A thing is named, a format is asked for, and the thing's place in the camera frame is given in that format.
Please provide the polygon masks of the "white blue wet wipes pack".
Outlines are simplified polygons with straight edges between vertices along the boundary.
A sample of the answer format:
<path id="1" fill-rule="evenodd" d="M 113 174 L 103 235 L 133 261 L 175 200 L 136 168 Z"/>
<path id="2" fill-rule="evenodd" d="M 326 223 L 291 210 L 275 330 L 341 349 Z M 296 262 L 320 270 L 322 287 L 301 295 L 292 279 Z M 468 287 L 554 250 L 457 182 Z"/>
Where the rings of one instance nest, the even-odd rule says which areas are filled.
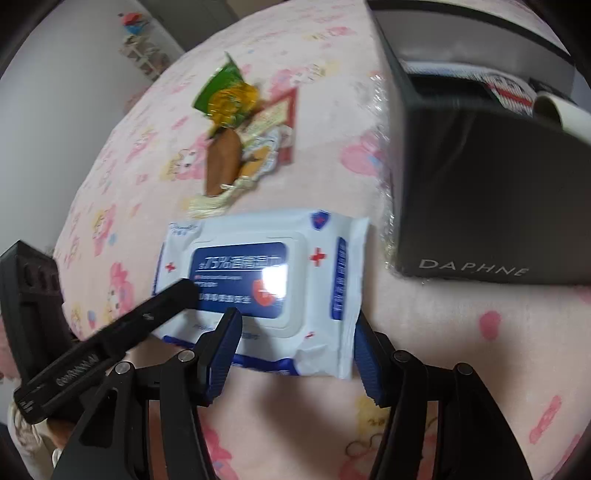
<path id="1" fill-rule="evenodd" d="M 153 291 L 186 278 L 198 306 L 154 336 L 192 346 L 235 307 L 243 318 L 235 364 L 348 380 L 369 227 L 368 218 L 305 209 L 170 223 Z"/>

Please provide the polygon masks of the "pink cartoon blanket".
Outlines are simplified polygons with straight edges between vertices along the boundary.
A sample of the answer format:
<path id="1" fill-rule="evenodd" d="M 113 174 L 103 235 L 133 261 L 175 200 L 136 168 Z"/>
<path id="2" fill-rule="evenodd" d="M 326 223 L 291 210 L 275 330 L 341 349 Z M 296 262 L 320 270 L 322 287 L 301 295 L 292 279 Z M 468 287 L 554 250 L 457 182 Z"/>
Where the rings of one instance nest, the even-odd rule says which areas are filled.
<path id="1" fill-rule="evenodd" d="M 216 34 L 177 61 L 114 128 L 77 192 L 55 250 L 73 332 L 85 338 L 145 300 L 169 222 L 201 188 L 168 167 L 201 155 L 190 95 L 229 53 L 273 92 L 300 89 L 294 162 L 263 178 L 235 212 L 321 207 L 378 221 L 377 124 L 356 85 L 378 72 L 359 1 L 295 1 Z M 565 470 L 590 420 L 590 291 L 406 279 L 370 234 L 363 306 L 421 360 L 473 365 L 537 479 Z M 359 381 L 235 369 L 204 415 L 226 479 L 363 479 L 388 414 Z"/>

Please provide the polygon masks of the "black Daphne shoe box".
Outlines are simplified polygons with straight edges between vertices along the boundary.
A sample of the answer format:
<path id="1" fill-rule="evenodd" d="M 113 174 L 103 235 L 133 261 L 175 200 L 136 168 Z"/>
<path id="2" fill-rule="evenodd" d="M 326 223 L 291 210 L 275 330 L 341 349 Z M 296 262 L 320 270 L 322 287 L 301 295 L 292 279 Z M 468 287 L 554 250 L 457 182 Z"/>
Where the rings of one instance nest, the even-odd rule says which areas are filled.
<path id="1" fill-rule="evenodd" d="M 520 284 L 590 280 L 590 144 L 534 114 L 571 100 L 590 50 L 554 2 L 373 1 L 388 75 L 394 268 Z"/>

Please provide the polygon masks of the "red cartoon snack packet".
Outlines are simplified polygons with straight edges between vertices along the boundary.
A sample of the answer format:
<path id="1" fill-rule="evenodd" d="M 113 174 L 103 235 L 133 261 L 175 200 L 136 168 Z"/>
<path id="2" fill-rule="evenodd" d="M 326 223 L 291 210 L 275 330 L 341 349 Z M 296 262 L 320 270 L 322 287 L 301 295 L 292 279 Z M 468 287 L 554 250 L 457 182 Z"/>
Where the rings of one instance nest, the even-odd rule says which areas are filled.
<path id="1" fill-rule="evenodd" d="M 277 166 L 293 161 L 296 138 L 297 88 L 277 97 L 238 127 L 242 143 L 239 178 L 259 181 Z"/>

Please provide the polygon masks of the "green yellow snack bag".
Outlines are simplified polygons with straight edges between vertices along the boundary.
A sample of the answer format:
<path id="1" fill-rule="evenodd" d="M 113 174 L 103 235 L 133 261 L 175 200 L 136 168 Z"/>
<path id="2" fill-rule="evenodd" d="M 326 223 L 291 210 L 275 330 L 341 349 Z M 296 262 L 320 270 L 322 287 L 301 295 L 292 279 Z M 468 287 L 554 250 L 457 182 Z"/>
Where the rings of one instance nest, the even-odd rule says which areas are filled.
<path id="1" fill-rule="evenodd" d="M 219 129 L 241 126 L 259 100 L 259 89 L 245 81 L 238 64 L 225 53 L 225 63 L 201 88 L 192 107 L 211 120 L 211 135 L 214 135 Z"/>

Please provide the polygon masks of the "white shelf rack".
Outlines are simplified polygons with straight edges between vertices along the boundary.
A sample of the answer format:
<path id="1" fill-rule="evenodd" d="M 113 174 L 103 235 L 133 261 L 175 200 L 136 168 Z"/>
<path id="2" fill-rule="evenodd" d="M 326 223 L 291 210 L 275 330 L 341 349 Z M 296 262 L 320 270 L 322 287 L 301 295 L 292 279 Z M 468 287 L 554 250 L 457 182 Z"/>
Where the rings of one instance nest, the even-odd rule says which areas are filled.
<path id="1" fill-rule="evenodd" d="M 176 42 L 158 32 L 125 36 L 119 52 L 152 82 L 184 54 Z"/>

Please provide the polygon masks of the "white cylindrical roll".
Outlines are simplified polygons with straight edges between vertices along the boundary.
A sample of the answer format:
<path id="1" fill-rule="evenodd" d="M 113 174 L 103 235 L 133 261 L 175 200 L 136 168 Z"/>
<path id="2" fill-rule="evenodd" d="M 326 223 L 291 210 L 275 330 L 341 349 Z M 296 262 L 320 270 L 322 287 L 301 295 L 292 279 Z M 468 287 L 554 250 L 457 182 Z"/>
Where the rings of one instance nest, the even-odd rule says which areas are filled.
<path id="1" fill-rule="evenodd" d="M 591 115 L 572 102 L 542 92 L 534 101 L 533 114 L 558 125 L 564 132 L 581 141 L 591 143 Z"/>

